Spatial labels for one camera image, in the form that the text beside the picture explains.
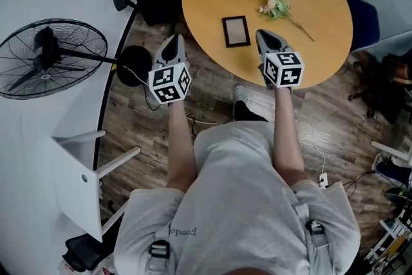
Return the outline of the person's grey perforated shoe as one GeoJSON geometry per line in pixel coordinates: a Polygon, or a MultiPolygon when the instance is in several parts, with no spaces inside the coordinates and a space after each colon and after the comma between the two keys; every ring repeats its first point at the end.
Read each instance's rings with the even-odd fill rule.
{"type": "Polygon", "coordinates": [[[248,100],[247,90],[243,85],[235,84],[232,89],[232,94],[233,94],[233,103],[235,104],[237,102],[243,102],[244,104],[247,103],[247,100],[248,100]]]}

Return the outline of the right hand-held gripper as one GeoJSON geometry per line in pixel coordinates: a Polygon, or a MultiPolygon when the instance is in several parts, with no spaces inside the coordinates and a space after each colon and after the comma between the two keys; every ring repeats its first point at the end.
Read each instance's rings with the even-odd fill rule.
{"type": "Polygon", "coordinates": [[[256,31],[256,43],[261,59],[258,69],[268,91],[300,86],[304,62],[299,52],[295,52],[280,35],[268,30],[256,31]]]}

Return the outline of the person's grey shirt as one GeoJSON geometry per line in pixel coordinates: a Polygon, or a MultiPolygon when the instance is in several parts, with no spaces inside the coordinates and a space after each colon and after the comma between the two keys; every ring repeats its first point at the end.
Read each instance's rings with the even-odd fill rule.
{"type": "Polygon", "coordinates": [[[231,122],[202,131],[194,149],[198,176],[186,193],[131,193],[118,232],[119,275],[148,272],[150,246],[171,246],[173,275],[222,275],[253,267],[274,275],[344,274],[360,232],[341,184],[292,187],[272,165],[274,127],[231,122]]]}

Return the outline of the round wooden table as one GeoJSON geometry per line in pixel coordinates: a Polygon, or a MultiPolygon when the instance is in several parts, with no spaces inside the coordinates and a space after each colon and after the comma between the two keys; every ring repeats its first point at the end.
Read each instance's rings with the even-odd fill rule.
{"type": "Polygon", "coordinates": [[[255,43],[227,48],[222,20],[244,16],[250,35],[259,29],[285,38],[304,60],[302,88],[318,85],[344,64],[352,42],[352,19],[346,0],[287,0],[299,26],[258,13],[265,0],[182,0],[185,21],[202,50],[235,76],[257,85],[264,80],[255,43]]]}

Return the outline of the black standing fan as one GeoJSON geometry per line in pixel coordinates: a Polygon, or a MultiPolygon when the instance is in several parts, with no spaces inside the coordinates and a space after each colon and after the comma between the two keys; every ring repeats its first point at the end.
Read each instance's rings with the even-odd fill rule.
{"type": "Polygon", "coordinates": [[[45,19],[28,24],[0,43],[0,97],[53,95],[83,82],[104,63],[114,65],[127,86],[148,80],[153,63],[144,47],[130,46],[114,59],[107,53],[106,37],[88,23],[45,19]]]}

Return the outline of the blue chair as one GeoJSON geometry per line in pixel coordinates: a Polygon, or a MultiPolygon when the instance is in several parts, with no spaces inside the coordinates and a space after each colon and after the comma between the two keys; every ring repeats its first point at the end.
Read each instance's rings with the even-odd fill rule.
{"type": "Polygon", "coordinates": [[[380,42],[377,9],[363,0],[346,0],[350,9],[353,35],[350,53],[366,50],[380,42]]]}

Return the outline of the artificial flower sprig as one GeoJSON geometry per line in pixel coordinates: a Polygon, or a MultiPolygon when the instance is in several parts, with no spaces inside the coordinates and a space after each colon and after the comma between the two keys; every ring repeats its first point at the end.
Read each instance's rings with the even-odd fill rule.
{"type": "Polygon", "coordinates": [[[291,6],[287,0],[266,0],[266,3],[257,10],[269,20],[285,19],[303,32],[312,42],[314,38],[303,28],[302,24],[292,15],[291,6]]]}

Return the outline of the black mesh office chair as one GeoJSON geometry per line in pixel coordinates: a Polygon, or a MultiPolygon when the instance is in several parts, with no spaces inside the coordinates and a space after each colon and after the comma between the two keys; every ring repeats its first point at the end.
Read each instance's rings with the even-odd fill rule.
{"type": "Polygon", "coordinates": [[[409,113],[408,122],[412,124],[412,49],[402,56],[388,54],[381,62],[372,60],[369,66],[360,61],[355,61],[353,66],[365,75],[367,88],[349,95],[349,101],[370,96],[368,118],[379,111],[394,124],[404,110],[409,113]]]}

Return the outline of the person's black trousers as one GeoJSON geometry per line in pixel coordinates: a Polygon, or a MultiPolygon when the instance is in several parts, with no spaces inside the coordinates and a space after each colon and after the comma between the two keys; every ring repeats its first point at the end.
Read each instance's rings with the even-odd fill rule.
{"type": "Polygon", "coordinates": [[[264,117],[255,114],[250,111],[246,103],[242,100],[238,100],[233,106],[233,117],[235,121],[261,121],[268,122],[264,117]]]}

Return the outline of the person's left forearm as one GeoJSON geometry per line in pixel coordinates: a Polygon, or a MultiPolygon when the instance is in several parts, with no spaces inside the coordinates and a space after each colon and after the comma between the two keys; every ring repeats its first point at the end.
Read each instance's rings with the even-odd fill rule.
{"type": "Polygon", "coordinates": [[[169,106],[167,185],[186,193],[197,177],[191,131],[182,100],[169,106]]]}

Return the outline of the white side table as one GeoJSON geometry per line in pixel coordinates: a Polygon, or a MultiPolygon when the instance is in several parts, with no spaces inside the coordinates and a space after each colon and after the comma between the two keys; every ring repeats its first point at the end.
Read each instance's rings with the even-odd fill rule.
{"type": "Polygon", "coordinates": [[[103,241],[103,235],[123,215],[127,206],[123,204],[106,223],[101,223],[100,180],[139,154],[141,149],[136,146],[94,170],[84,165],[66,146],[96,140],[105,134],[104,130],[98,130],[71,138],[51,137],[49,142],[59,207],[71,221],[98,242],[103,241]]]}

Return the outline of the black swivel chair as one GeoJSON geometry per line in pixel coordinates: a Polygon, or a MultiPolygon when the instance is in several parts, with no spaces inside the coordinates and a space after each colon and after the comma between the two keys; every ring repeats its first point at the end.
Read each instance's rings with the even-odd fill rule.
{"type": "Polygon", "coordinates": [[[89,234],[70,238],[65,242],[67,252],[62,255],[63,260],[75,271],[85,272],[94,270],[96,266],[113,251],[115,240],[108,235],[103,236],[100,242],[89,234]]]}

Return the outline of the black picture frame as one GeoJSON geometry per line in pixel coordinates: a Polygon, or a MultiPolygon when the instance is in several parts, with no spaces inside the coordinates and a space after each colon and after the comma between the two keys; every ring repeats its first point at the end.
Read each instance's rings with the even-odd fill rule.
{"type": "Polygon", "coordinates": [[[221,19],[227,48],[250,46],[250,35],[244,15],[221,19]]]}

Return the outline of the white storage rack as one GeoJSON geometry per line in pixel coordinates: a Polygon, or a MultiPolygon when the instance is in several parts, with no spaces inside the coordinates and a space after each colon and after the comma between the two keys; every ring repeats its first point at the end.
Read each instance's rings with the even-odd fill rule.
{"type": "Polygon", "coordinates": [[[404,207],[394,219],[379,223],[384,235],[364,257],[370,265],[367,275],[386,275],[407,265],[403,253],[412,244],[412,207],[404,207]]]}

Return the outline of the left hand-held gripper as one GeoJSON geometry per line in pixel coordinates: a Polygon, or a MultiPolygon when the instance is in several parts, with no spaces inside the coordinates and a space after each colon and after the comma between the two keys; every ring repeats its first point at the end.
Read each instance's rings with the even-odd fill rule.
{"type": "Polygon", "coordinates": [[[149,89],[160,104],[184,100],[191,91],[192,77],[181,34],[166,39],[154,55],[149,72],[149,89]]]}

